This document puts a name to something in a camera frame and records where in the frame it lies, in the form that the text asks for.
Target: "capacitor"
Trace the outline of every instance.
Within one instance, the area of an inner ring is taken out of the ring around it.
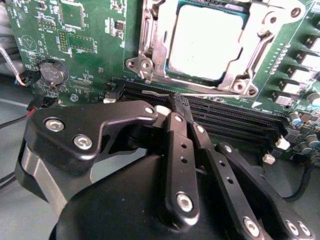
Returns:
[[[301,118],[299,117],[298,113],[296,111],[294,112],[291,112],[289,114],[289,119],[290,119],[290,122],[292,123],[292,125],[299,125],[302,121],[301,121]]]
[[[299,146],[300,146],[300,153],[302,155],[307,155],[312,152],[312,148],[309,147],[306,141],[301,142]]]
[[[308,143],[310,148],[316,148],[319,144],[320,141],[317,138],[317,135],[311,134],[305,137],[306,142]]]
[[[311,93],[306,99],[312,104],[313,107],[320,107],[320,94],[317,92]]]

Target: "chip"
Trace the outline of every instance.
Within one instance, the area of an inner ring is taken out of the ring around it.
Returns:
[[[81,3],[61,0],[60,18],[66,27],[82,29],[85,26],[83,5]]]
[[[117,30],[123,31],[125,29],[125,23],[123,21],[116,21],[114,27]]]
[[[229,63],[240,54],[239,37],[243,24],[242,17],[235,14],[206,7],[182,6],[169,57],[170,70],[219,80]]]

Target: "metal socket bracket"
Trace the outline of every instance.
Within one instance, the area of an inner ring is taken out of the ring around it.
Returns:
[[[230,61],[218,85],[216,79],[196,83],[182,76],[170,77],[166,71],[179,0],[143,0],[138,56],[128,59],[126,67],[147,84],[158,82],[211,97],[221,94],[233,98],[255,97],[259,89],[254,85],[254,78],[273,41],[284,24],[299,21],[304,16],[306,7],[298,0],[254,0],[249,8],[241,2],[238,4],[233,6],[249,16],[238,39],[241,53],[237,60]]]

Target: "green circuit board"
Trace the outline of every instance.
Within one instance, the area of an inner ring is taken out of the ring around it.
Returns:
[[[280,80],[288,78],[288,67],[298,65],[297,53],[307,50],[308,36],[320,35],[317,28],[320,1],[300,1],[306,7],[306,14],[281,28],[253,80],[259,89],[258,95],[240,99],[212,98],[212,101],[275,116],[285,117],[298,111],[320,117],[320,108],[307,100],[308,94],[320,91],[320,81],[315,80],[299,100],[289,106],[279,105],[272,99],[272,93],[279,91]],[[107,83],[145,84],[125,65],[127,59],[138,55],[142,5],[143,0],[13,0],[6,3],[25,68],[38,71],[40,63],[51,59],[60,61],[68,70],[68,80],[62,87],[52,88],[38,81],[32,86],[34,93],[59,98],[63,105],[70,106],[102,102]],[[155,82],[151,86],[187,91]],[[78,96],[76,103],[70,100],[71,94]],[[304,127],[310,131],[299,136],[302,140],[311,131],[320,132],[320,120],[304,123]]]

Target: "motherboard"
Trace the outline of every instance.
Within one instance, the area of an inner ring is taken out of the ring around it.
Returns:
[[[320,0],[12,0],[5,4],[34,93],[102,103],[118,83],[285,119],[275,143],[320,141]]]

